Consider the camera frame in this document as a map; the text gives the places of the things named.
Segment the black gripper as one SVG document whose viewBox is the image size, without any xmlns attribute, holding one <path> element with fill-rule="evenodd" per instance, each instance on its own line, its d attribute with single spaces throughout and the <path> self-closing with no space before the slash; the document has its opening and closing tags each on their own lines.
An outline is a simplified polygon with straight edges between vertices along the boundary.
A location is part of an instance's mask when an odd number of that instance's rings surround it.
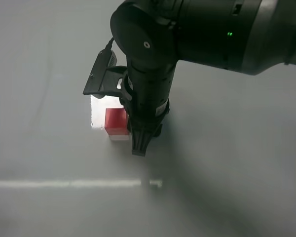
<svg viewBox="0 0 296 237">
<path fill-rule="evenodd" d="M 129 115 L 132 154 L 144 157 L 152 137 L 160 136 L 162 124 L 155 123 L 152 131 L 142 128 L 166 114 L 178 60 L 156 65 L 132 58 L 127 58 L 126 62 L 127 70 L 121 84 L 121 101 Z"/>
</svg>

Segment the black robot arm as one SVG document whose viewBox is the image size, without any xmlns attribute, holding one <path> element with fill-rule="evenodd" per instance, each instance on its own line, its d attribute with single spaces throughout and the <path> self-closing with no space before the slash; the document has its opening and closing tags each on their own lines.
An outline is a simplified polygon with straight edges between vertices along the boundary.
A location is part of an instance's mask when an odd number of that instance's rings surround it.
<svg viewBox="0 0 296 237">
<path fill-rule="evenodd" d="M 296 0 L 126 0 L 110 27 L 134 155 L 160 133 L 178 61 L 247 75 L 296 65 Z"/>
</svg>

